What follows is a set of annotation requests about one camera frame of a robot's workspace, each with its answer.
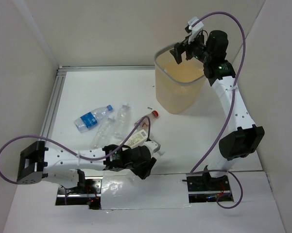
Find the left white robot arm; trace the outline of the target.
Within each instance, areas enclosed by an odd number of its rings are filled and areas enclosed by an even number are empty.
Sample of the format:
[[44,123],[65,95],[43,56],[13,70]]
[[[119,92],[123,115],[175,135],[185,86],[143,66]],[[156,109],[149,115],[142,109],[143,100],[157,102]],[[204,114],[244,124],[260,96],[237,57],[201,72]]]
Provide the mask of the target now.
[[35,184],[47,181],[58,184],[76,194],[86,189],[84,170],[130,170],[142,180],[146,179],[156,163],[154,154],[160,145],[146,141],[135,148],[117,145],[82,150],[76,155],[67,150],[47,148],[44,141],[36,141],[20,153],[17,184]]

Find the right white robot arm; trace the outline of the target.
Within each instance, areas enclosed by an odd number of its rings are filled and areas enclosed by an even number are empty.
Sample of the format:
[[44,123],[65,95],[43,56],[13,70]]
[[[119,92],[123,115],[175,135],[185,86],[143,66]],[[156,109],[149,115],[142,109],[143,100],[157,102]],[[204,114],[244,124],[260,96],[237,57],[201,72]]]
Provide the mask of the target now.
[[183,53],[186,54],[186,60],[195,58],[203,63],[204,75],[226,115],[225,129],[216,142],[219,152],[204,169],[206,173],[202,184],[207,190],[214,190],[226,171],[240,159],[255,152],[265,134],[264,128],[256,125],[243,102],[236,73],[225,58],[227,47],[227,34],[214,30],[207,39],[204,39],[202,31],[190,33],[170,50],[178,64],[182,62]]

